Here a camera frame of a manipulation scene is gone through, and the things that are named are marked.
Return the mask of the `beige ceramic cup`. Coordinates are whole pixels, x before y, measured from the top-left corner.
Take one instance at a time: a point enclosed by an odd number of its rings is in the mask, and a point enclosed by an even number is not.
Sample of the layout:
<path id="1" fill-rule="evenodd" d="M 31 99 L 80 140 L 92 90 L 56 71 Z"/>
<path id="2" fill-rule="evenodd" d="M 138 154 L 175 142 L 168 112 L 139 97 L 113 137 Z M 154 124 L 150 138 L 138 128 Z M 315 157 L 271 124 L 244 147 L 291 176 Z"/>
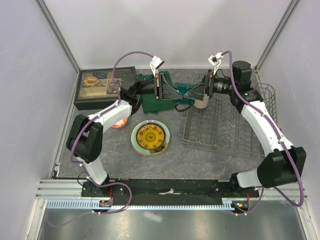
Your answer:
<path id="1" fill-rule="evenodd" d="M 194 107 L 197 109 L 205 109 L 209 104 L 209 96 L 205 95 L 203 100 L 195 100 Z"/>

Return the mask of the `dark green mug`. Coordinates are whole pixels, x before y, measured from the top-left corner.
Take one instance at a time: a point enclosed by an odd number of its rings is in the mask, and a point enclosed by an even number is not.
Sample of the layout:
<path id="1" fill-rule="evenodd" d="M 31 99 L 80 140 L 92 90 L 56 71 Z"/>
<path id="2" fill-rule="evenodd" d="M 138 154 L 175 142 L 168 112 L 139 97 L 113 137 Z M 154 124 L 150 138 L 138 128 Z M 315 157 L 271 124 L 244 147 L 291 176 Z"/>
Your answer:
<path id="1" fill-rule="evenodd" d="M 184 95 L 185 93 L 187 93 L 189 90 L 191 90 L 193 87 L 195 86 L 195 84 L 191 84 L 191 83 L 182 83 L 182 82 L 175 82 L 173 87 L 176 91 L 179 91 L 181 95 Z M 175 102 L 175 110 L 177 112 L 185 112 L 188 109 L 190 109 L 195 103 L 194 99 L 189 99 L 189 98 L 183 98 L 183 99 L 178 99 Z M 183 108 L 183 109 L 179 109 L 178 106 L 179 105 L 187 105 L 187 107 Z"/>

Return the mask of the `yellow small plate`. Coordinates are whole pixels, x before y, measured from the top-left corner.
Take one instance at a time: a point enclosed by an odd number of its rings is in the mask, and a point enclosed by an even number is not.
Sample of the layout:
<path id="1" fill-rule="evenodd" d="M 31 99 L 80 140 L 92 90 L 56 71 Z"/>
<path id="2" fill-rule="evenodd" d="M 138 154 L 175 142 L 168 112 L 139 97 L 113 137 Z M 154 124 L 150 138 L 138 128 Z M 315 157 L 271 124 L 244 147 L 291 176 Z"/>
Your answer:
<path id="1" fill-rule="evenodd" d="M 166 139 L 165 130 L 157 123 L 146 123 L 137 130 L 136 140 L 145 150 L 161 147 Z"/>

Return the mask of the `light green flower plate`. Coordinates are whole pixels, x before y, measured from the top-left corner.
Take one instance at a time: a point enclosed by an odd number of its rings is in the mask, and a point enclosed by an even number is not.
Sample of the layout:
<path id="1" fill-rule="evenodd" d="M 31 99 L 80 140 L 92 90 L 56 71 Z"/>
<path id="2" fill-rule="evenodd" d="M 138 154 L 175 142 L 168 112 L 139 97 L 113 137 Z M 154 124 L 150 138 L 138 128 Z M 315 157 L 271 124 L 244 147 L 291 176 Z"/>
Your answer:
<path id="1" fill-rule="evenodd" d="M 145 120 L 131 132 L 133 149 L 143 156 L 163 153 L 169 146 L 171 134 L 168 127 L 158 120 Z"/>

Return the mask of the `white orange patterned bowl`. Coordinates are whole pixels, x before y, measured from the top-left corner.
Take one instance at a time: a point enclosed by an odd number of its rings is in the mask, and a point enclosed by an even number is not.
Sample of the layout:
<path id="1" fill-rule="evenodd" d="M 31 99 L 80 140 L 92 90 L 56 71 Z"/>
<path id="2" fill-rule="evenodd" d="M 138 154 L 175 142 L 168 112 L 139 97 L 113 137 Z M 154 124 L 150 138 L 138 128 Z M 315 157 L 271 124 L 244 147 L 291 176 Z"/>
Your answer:
<path id="1" fill-rule="evenodd" d="M 121 120 L 119 120 L 118 122 L 116 122 L 115 124 L 113 124 L 111 127 L 114 128 L 114 129 L 119 129 L 119 128 L 122 128 L 124 127 L 128 122 L 128 118 L 125 117 Z"/>

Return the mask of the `beige bird pattern plate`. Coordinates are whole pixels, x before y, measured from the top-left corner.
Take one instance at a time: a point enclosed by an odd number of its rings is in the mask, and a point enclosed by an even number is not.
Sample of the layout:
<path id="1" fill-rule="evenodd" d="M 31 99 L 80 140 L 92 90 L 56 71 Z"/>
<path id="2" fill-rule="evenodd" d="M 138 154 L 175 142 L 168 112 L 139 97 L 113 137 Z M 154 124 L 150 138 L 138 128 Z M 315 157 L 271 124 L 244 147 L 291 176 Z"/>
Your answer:
<path id="1" fill-rule="evenodd" d="M 137 142 L 134 142 L 131 145 L 133 149 L 142 156 L 155 156 L 163 153 L 168 148 L 169 143 L 165 141 L 161 146 L 155 149 L 144 149 L 141 146 L 139 146 Z"/>

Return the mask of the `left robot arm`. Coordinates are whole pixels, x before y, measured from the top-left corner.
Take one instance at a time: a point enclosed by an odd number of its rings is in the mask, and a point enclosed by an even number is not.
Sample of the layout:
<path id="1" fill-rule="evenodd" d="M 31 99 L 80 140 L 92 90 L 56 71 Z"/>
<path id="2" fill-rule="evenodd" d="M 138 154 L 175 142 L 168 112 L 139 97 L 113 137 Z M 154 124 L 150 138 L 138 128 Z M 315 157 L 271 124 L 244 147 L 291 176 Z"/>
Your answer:
<path id="1" fill-rule="evenodd" d="M 99 197 L 106 196 L 110 191 L 107 182 L 109 175 L 100 160 L 106 130 L 139 110 L 142 104 L 140 95 L 154 95 L 153 98 L 157 101 L 179 100 L 184 97 L 183 92 L 168 82 L 164 73 L 157 73 L 145 80 L 129 73 L 124 77 L 119 93 L 120 99 L 105 109 L 89 116 L 76 116 L 66 142 L 66 147 L 71 152 L 70 160 L 83 166 L 93 183 L 92 191 Z"/>

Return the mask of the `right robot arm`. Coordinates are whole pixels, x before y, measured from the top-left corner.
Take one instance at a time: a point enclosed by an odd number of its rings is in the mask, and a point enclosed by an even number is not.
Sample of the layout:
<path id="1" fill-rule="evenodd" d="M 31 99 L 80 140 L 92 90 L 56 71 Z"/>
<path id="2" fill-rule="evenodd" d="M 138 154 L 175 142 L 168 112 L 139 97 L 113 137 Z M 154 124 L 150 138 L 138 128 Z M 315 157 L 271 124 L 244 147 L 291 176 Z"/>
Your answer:
<path id="1" fill-rule="evenodd" d="M 301 185 L 307 156 L 276 125 L 270 87 L 252 84 L 251 78 L 251 65 L 235 61 L 231 76 L 209 70 L 184 94 L 194 101 L 183 132 L 186 145 L 262 158 L 257 167 L 231 175 L 229 191 L 235 197 L 252 187 Z"/>

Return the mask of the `green folded t-shirt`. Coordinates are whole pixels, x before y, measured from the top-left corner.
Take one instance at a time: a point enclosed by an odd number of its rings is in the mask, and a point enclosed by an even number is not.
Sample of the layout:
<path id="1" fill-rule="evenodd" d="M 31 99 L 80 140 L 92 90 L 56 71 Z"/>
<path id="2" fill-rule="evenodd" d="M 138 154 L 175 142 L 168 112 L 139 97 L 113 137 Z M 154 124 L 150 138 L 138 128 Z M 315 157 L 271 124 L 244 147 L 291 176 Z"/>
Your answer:
<path id="1" fill-rule="evenodd" d="M 164 74 L 167 77 L 168 82 L 172 85 L 172 78 L 171 75 L 169 73 L 169 71 L 161 71 L 161 74 Z M 147 79 L 149 77 L 152 77 L 152 74 L 148 74 L 148 75 L 143 75 L 143 74 L 139 74 L 137 75 L 139 80 L 144 80 Z M 176 102 L 174 100 L 159 100 L 156 99 L 154 94 L 141 94 L 140 98 L 142 99 L 142 108 L 143 108 L 143 112 L 145 114 L 147 113 L 152 113 L 152 114 L 158 114 L 159 112 L 162 111 L 167 111 L 167 110 L 171 110 L 174 109 Z"/>

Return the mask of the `black compartment box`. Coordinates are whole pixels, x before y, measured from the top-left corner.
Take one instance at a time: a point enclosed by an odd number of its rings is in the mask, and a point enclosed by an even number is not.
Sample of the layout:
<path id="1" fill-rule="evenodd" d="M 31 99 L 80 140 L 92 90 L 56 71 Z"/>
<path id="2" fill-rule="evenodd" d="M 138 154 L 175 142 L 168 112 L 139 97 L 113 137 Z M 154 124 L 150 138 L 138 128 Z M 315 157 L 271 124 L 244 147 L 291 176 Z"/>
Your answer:
<path id="1" fill-rule="evenodd" d="M 117 67 L 81 70 L 77 79 L 76 93 L 73 100 L 74 106 L 79 111 L 104 109 L 112 105 L 118 95 L 107 95 L 107 84 L 112 79 L 124 79 L 127 74 L 135 74 L 136 68 Z"/>

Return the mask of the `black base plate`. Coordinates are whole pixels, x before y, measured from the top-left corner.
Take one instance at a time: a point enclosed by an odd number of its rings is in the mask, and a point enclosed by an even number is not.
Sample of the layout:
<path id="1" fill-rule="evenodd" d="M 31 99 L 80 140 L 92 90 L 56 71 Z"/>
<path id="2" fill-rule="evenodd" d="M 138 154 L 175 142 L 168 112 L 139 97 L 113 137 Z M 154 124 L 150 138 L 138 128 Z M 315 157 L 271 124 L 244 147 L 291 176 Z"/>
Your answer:
<path id="1" fill-rule="evenodd" d="M 132 192 L 130 206 L 221 205 L 224 198 L 258 198 L 253 187 L 235 187 L 229 180 L 217 179 L 111 179 L 116 185 L 97 187 L 83 183 L 82 197 L 111 197 L 115 205 L 125 205 Z"/>

